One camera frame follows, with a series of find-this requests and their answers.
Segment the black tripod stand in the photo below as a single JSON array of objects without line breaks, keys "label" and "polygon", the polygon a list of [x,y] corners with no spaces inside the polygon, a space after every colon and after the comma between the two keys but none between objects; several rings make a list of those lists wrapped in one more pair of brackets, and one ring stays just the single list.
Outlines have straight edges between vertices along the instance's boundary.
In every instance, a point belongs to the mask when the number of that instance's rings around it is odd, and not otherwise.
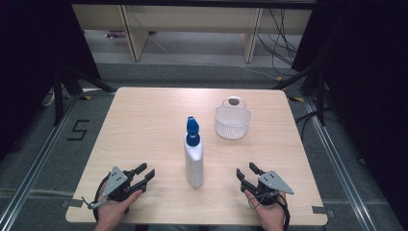
[{"label": "black tripod stand", "polygon": [[317,94],[317,108],[316,113],[321,126],[325,125],[324,121],[324,74],[321,64],[313,63],[305,69],[301,70],[294,76],[287,80],[279,82],[276,86],[272,87],[273,90],[282,90],[285,87],[305,78],[300,92],[303,96],[310,96],[313,92]]},{"label": "black tripod stand", "polygon": [[58,125],[64,117],[64,103],[63,103],[63,88],[72,96],[80,96],[84,93],[82,87],[77,81],[77,78],[83,79],[88,83],[106,91],[115,92],[113,87],[103,83],[101,80],[91,77],[85,72],[69,65],[59,65],[56,68],[53,77],[53,89],[55,95],[55,122]]}]

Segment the white spray bottle blue nozzle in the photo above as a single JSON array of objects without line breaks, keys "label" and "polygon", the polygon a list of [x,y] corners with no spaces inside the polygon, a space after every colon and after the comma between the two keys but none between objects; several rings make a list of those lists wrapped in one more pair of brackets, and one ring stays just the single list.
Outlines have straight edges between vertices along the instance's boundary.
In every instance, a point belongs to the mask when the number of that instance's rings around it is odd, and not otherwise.
[{"label": "white spray bottle blue nozzle", "polygon": [[189,116],[187,120],[184,150],[186,178],[194,189],[198,189],[204,183],[203,144],[199,135],[199,124],[193,116]]}]

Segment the white plastic basket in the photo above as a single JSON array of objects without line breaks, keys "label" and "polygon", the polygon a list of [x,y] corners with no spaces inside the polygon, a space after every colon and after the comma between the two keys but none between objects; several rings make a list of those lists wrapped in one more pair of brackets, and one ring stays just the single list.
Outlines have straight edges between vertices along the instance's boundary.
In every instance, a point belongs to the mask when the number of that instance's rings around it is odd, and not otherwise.
[{"label": "white plastic basket", "polygon": [[241,139],[247,132],[252,113],[238,96],[229,96],[216,107],[216,132],[227,140]]}]

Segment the person's right hand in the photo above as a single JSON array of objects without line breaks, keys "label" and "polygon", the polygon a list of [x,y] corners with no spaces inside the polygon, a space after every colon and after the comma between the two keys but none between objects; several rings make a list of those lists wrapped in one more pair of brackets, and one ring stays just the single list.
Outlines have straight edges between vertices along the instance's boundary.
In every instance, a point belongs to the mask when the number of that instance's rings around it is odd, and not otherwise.
[{"label": "person's right hand", "polygon": [[248,190],[245,190],[244,194],[248,202],[255,209],[260,225],[265,231],[284,231],[286,216],[284,210],[277,202],[270,206],[264,206]]}]

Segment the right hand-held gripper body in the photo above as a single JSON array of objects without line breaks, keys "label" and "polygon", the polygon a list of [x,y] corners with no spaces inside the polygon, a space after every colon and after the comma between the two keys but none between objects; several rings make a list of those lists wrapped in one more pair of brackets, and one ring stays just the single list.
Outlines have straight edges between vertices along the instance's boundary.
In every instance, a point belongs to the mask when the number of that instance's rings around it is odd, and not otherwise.
[{"label": "right hand-held gripper body", "polygon": [[293,189],[274,171],[265,171],[257,175],[258,184],[245,188],[241,185],[241,191],[248,190],[262,205],[272,205],[280,193],[294,194]]}]

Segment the person's left hand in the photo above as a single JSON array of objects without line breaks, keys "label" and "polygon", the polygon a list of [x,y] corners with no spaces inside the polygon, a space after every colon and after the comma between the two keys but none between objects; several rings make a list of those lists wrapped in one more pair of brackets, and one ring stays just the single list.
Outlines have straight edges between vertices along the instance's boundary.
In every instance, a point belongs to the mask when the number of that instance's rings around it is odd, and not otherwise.
[{"label": "person's left hand", "polygon": [[114,231],[124,218],[126,210],[137,201],[142,191],[133,192],[121,202],[108,201],[97,210],[98,221],[94,231]]}]

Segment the metal floor rail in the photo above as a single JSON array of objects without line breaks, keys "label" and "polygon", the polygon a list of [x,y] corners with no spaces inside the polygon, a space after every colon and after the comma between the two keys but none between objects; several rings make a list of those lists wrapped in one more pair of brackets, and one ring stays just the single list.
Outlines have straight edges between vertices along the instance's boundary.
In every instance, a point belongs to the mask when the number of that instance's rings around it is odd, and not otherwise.
[{"label": "metal floor rail", "polygon": [[313,119],[313,123],[362,230],[377,231],[377,227],[373,222],[370,211],[351,179],[351,176],[326,127],[321,124],[317,117]]},{"label": "metal floor rail", "polygon": [[63,128],[65,127],[65,122],[69,118],[72,109],[75,107],[79,101],[79,96],[71,96],[66,101],[66,106],[63,107],[63,114],[58,119],[57,123],[54,124],[47,138],[42,144],[39,152],[37,153],[36,158],[26,171],[23,180],[19,186],[15,189],[13,197],[11,198],[8,206],[0,215],[0,231],[10,231],[15,219],[20,213],[27,197],[30,194],[30,191],[34,184],[38,180],[38,176],[42,171],[53,147],[55,146]]}]

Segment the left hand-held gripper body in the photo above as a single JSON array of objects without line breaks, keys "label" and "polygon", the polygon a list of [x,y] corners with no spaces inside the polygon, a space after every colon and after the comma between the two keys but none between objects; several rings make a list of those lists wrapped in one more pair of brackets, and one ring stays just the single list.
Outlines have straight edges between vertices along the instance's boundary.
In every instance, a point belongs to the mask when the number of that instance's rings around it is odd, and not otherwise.
[{"label": "left hand-held gripper body", "polygon": [[97,190],[95,199],[91,203],[88,203],[84,198],[83,201],[92,210],[96,210],[109,200],[123,201],[132,193],[138,191],[135,187],[136,184],[131,185],[135,175],[132,169],[121,170],[119,167],[114,166],[100,184],[100,186],[105,186],[104,190]]}]

